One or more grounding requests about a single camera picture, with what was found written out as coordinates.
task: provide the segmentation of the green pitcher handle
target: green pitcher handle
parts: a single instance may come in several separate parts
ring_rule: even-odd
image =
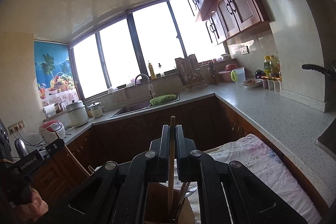
[[[236,82],[238,80],[237,73],[235,70],[231,71],[231,80]]]

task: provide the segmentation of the floral tablecloth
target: floral tablecloth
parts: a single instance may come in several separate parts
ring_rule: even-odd
[[[42,99],[42,106],[48,106],[51,104],[57,104],[64,102],[65,105],[71,104],[72,100],[79,101],[79,97],[77,94],[77,90],[66,90],[60,93],[51,94],[49,95],[49,92],[46,91],[45,98]]]

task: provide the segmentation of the white cable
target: white cable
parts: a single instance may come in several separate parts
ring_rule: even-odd
[[[44,140],[43,137],[40,134],[37,134],[37,133],[27,133],[26,130],[23,127],[20,127],[19,129],[22,129],[28,135],[38,135],[39,137],[41,137],[42,140]]]

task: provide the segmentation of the person's hand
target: person's hand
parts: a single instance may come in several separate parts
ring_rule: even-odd
[[[14,211],[22,221],[32,219],[36,222],[39,217],[48,211],[48,205],[42,200],[39,193],[34,188],[31,188],[31,203],[18,205],[14,208]]]

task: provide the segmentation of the poster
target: poster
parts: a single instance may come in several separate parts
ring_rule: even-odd
[[[78,101],[70,67],[68,46],[49,42],[34,42],[35,72],[42,105]]]

